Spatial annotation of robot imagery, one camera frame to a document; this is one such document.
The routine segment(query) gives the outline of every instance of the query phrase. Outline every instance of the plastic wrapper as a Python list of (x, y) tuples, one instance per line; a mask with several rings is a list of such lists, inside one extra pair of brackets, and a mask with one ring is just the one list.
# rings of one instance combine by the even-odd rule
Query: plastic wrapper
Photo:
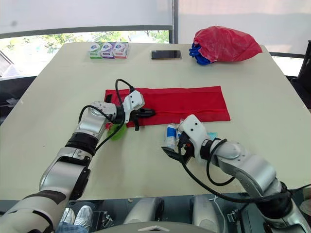
[(212, 26), (195, 34), (190, 56), (201, 65), (244, 61), (261, 53), (260, 45), (247, 34), (231, 28)]

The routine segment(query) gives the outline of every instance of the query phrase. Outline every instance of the person's leg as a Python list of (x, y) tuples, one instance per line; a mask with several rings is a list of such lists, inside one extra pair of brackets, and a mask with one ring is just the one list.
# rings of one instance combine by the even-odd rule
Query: person's leg
[(55, 233), (87, 233), (88, 230), (83, 226), (73, 225), (74, 219), (74, 211), (66, 208)]
[(82, 206), (74, 221), (74, 225), (83, 226), (88, 231), (92, 223), (92, 215), (93, 211), (91, 207), (88, 205)]

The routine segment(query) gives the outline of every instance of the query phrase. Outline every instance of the silver shoe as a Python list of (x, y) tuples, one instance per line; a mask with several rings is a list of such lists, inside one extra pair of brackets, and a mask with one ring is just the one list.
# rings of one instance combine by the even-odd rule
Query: silver shoe
[(74, 218), (75, 218), (74, 211), (71, 208), (66, 208), (60, 221), (73, 224)]
[(81, 207), (77, 214), (77, 218), (74, 221), (74, 225), (83, 226), (85, 229), (89, 230), (92, 223), (92, 208), (88, 205), (84, 205)]

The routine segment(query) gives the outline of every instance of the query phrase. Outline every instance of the floor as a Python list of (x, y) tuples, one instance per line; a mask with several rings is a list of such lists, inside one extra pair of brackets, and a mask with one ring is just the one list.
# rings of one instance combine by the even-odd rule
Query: floor
[[(214, 195), (206, 195), (209, 199), (213, 199)], [(245, 197), (245, 194), (228, 194), (228, 196), (241, 198)], [(183, 222), (191, 224), (191, 198), (193, 196), (173, 196), (173, 197), (162, 197), (164, 199), (164, 212), (161, 221), (173, 221)], [(303, 193), (298, 192), (293, 196), (297, 206), (303, 201)], [(104, 229), (102, 227), (102, 215), (103, 211), (107, 211), (108, 214), (114, 220), (112, 226), (120, 225), (124, 222), (127, 214), (131, 211), (133, 206), (140, 199), (119, 199), (119, 200), (90, 200), (90, 201), (71, 201), (68, 206), (72, 208), (75, 215), (78, 214), (79, 209), (83, 205), (89, 205), (93, 210), (93, 222), (90, 232)], [(245, 206), (241, 203), (228, 202), (223, 199), (216, 199), (217, 203), (222, 210), (226, 219), (226, 232), (228, 233), (263, 233), (263, 219), (255, 204), (249, 204), (242, 210), (242, 220), (239, 222), (229, 222), (227, 215), (232, 213), (234, 210), (240, 210)], [(3, 214), (9, 208), (11, 208), (17, 201), (14, 200), (0, 200), (0, 212)], [(213, 204), (218, 221), (223, 227), (223, 218), (217, 209), (216, 205)]]

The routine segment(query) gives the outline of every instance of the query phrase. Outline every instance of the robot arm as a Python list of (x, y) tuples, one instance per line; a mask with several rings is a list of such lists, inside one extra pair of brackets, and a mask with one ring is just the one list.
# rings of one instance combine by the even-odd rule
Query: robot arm
[[(124, 99), (124, 112), (119, 106), (102, 101), (91, 106), (113, 122), (127, 123), (131, 112), (143, 105), (142, 95), (134, 90)], [(83, 194), (90, 175), (88, 165), (108, 122), (100, 112), (88, 108), (68, 143), (41, 177), (39, 192), (25, 197), (0, 218), (0, 232), (48, 233), (57, 228), (67, 202)]]
[[(271, 164), (260, 156), (251, 155), (238, 142), (218, 138), (211, 140), (195, 115), (188, 116), (178, 129), (182, 133), (181, 137), (191, 144), (187, 146), (186, 162), (191, 156), (199, 163), (210, 160), (223, 172), (238, 179), (251, 198), (262, 198), (287, 191), (285, 184), (276, 178), (276, 171)], [(177, 158), (172, 153), (166, 153), (172, 158)], [(289, 196), (256, 202), (256, 205), (266, 223), (275, 232), (291, 232), (293, 229), (295, 232), (311, 232)]]

